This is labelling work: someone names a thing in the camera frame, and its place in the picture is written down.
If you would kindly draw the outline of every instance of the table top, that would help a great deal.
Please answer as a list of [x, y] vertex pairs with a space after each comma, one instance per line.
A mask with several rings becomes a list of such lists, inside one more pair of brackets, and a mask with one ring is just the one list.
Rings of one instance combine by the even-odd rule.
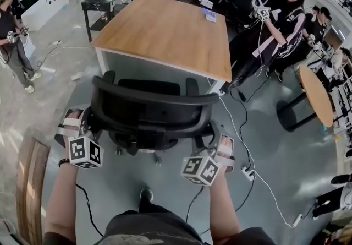
[[299, 67], [299, 75], [313, 110], [326, 127], [331, 127], [334, 121], [334, 114], [328, 93], [323, 84], [307, 66], [301, 65]]
[[92, 41], [106, 51], [231, 81], [225, 17], [175, 0], [134, 0]]

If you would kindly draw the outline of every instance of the wristwatch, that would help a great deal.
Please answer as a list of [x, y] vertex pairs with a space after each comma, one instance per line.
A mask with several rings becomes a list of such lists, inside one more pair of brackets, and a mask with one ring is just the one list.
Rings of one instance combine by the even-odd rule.
[[62, 159], [62, 160], [60, 160], [60, 161], [59, 161], [59, 167], [61, 167], [61, 165], [64, 164], [64, 163], [70, 163], [70, 159], [67, 158], [67, 159]]

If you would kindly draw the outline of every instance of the electrical outlet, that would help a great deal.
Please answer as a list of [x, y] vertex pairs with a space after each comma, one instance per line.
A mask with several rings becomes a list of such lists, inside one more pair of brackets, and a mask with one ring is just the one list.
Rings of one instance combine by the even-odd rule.
[[253, 181], [255, 179], [255, 171], [254, 170], [248, 170], [247, 167], [243, 167], [242, 173], [245, 174], [245, 176], [248, 178], [249, 181]]

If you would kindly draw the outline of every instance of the white table frame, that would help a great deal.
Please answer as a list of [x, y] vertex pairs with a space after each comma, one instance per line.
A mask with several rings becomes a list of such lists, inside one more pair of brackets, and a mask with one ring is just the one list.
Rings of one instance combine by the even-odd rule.
[[186, 71], [186, 72], [189, 72], [189, 73], [192, 73], [192, 74], [196, 74], [196, 75], [200, 75], [200, 76], [205, 77], [205, 78], [212, 79], [212, 80], [214, 80], [214, 82], [212, 83], [211, 87], [208, 89], [207, 94], [210, 94], [210, 93], [221, 94], [220, 89], [224, 85], [224, 83], [226, 83], [226, 81], [224, 81], [222, 79], [216, 79], [216, 78], [214, 78], [214, 77], [212, 77], [210, 75], [206, 75], [204, 73], [199, 73], [199, 72], [194, 71], [194, 70], [185, 69], [185, 68], [182, 68], [180, 66], [175, 66], [175, 65], [164, 63], [164, 62], [161, 62], [161, 61], [152, 60], [152, 59], [149, 59], [149, 58], [145, 58], [145, 57], [141, 57], [141, 56], [137, 56], [137, 55], [133, 55], [133, 54], [128, 54], [128, 53], [124, 53], [124, 52], [120, 52], [120, 51], [108, 50], [108, 49], [100, 48], [100, 47], [95, 47], [95, 50], [97, 52], [99, 65], [100, 65], [101, 72], [103, 73], [103, 75], [105, 74], [106, 71], [109, 71], [109, 65], [108, 65], [108, 62], [107, 62], [106, 52], [112, 52], [112, 53], [116, 53], [116, 54], [120, 54], [120, 55], [130, 56], [130, 57], [146, 60], [146, 61], [149, 61], [149, 62], [161, 64], [161, 65], [164, 65], [164, 66], [167, 66], [167, 67], [172, 67], [172, 68], [175, 68], [175, 69], [178, 69], [178, 70], [183, 70], [183, 71]]

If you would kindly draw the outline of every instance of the gray floor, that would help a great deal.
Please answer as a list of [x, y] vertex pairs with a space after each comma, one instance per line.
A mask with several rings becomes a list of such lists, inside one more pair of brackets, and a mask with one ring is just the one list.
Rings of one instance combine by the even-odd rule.
[[[172, 68], [161, 67], [128, 57], [118, 59], [109, 56], [110, 66], [117, 71], [117, 78], [164, 79], [184, 86], [186, 77], [192, 75], [178, 72]], [[206, 91], [205, 78], [197, 78], [201, 91]], [[251, 78], [242, 87], [245, 95], [250, 96], [265, 80], [265, 75]], [[75, 89], [68, 107], [85, 107], [90, 102], [90, 82], [82, 81]], [[320, 122], [315, 119], [294, 133], [286, 132], [276, 116], [276, 103], [291, 100], [301, 93], [293, 72], [285, 75], [284, 84], [270, 80], [257, 92], [251, 102], [246, 104], [249, 111], [248, 123], [244, 126], [243, 138], [247, 143], [256, 164], [257, 172], [269, 183], [276, 195], [278, 204], [288, 223], [293, 223], [299, 213], [306, 214], [317, 195], [331, 190], [329, 180], [336, 174], [336, 151], [334, 137], [323, 132]], [[233, 115], [237, 128], [243, 123], [245, 113], [240, 103], [226, 95], [223, 97]], [[300, 116], [311, 112], [307, 102], [297, 106]], [[247, 195], [250, 182], [241, 172], [248, 164], [245, 148], [235, 136], [229, 115], [221, 102], [213, 108], [213, 118], [225, 125], [235, 138], [235, 171], [228, 175], [228, 184], [235, 207]], [[154, 164], [151, 154], [128, 154], [117, 156], [116, 147], [103, 134], [100, 144], [105, 148], [102, 168], [80, 170], [78, 183], [88, 192], [93, 219], [103, 231], [109, 220], [128, 209], [136, 209], [138, 195], [142, 186], [148, 185], [155, 194], [155, 203], [165, 206], [185, 218], [186, 211], [199, 187], [189, 183], [179, 175], [182, 158], [190, 154], [190, 140], [181, 141], [176, 147], [162, 154], [161, 167]], [[47, 168], [43, 207], [46, 208], [52, 183], [57, 174], [56, 163], [62, 149], [55, 145]], [[89, 222], [84, 195], [77, 190], [77, 237], [78, 244], [92, 244], [99, 239]], [[195, 202], [189, 222], [202, 232], [209, 225], [209, 195], [202, 194]], [[259, 179], [244, 207], [238, 212], [243, 228], [260, 226], [274, 239], [276, 244], [309, 244], [312, 237], [331, 219], [330, 215], [313, 221], [311, 215], [297, 228], [286, 227], [276, 209], [269, 189]], [[210, 235], [203, 235], [211, 243]]]
[[[37, 61], [43, 60], [53, 41], [62, 40], [62, 46], [89, 46], [80, 2], [81, 0], [70, 0], [70, 4], [40, 31], [31, 33], [37, 47], [35, 58], [31, 60], [34, 67]], [[89, 12], [90, 21], [93, 23], [99, 15]], [[169, 80], [184, 88], [185, 78], [190, 76], [127, 57], [115, 60], [118, 62], [113, 62], [111, 66], [118, 72], [118, 78]], [[16, 220], [15, 174], [21, 136], [27, 128], [35, 128], [51, 143], [65, 108], [88, 105], [92, 92], [90, 79], [99, 73], [95, 53], [89, 48], [61, 49], [57, 55], [49, 55], [44, 66], [55, 69], [56, 72], [44, 71], [43, 77], [35, 81], [36, 92], [32, 95], [28, 95], [18, 81], [12, 78], [10, 70], [0, 68], [0, 216], [13, 221]], [[77, 72], [85, 72], [78, 84], [70, 80], [70, 76]], [[250, 96], [264, 79], [262, 73], [259, 78], [251, 78], [241, 89], [246, 96]], [[208, 88], [207, 80], [197, 80], [201, 91], [205, 92]], [[289, 223], [299, 213], [305, 214], [317, 195], [331, 190], [329, 180], [336, 174], [333, 135], [324, 133], [317, 119], [294, 133], [287, 133], [278, 122], [276, 103], [281, 99], [293, 99], [299, 93], [300, 89], [292, 71], [285, 75], [283, 85], [276, 80], [269, 81], [246, 104], [249, 118], [243, 128], [243, 137], [255, 159], [257, 172], [272, 187]], [[224, 96], [223, 99], [239, 128], [245, 118], [242, 106], [229, 96]], [[308, 115], [311, 109], [303, 102], [296, 111], [303, 116]], [[236, 168], [228, 176], [228, 183], [234, 205], [238, 207], [250, 188], [250, 182], [240, 171], [247, 164], [246, 150], [235, 136], [230, 118], [220, 102], [213, 108], [213, 118], [223, 123], [235, 138]], [[161, 167], [154, 165], [150, 154], [138, 154], [135, 157], [115, 155], [115, 146], [106, 134], [103, 134], [100, 143], [106, 150], [103, 168], [80, 171], [78, 183], [89, 194], [93, 218], [101, 231], [115, 214], [136, 209], [138, 194], [144, 184], [153, 189], [155, 203], [185, 218], [187, 207], [199, 190], [179, 175], [183, 156], [190, 154], [190, 140], [183, 140], [163, 154]], [[53, 143], [45, 177], [44, 215], [61, 154], [62, 149]], [[191, 210], [190, 223], [199, 232], [208, 228], [208, 205], [209, 196], [205, 193]], [[77, 206], [78, 243], [93, 244], [99, 236], [89, 222], [86, 201], [79, 190]], [[287, 228], [268, 188], [259, 180], [255, 181], [254, 190], [238, 215], [243, 228], [261, 226], [277, 244], [299, 245], [309, 244], [315, 232], [331, 218], [327, 215], [318, 221], [312, 221], [309, 216], [297, 228]], [[209, 234], [203, 237], [211, 243]]]

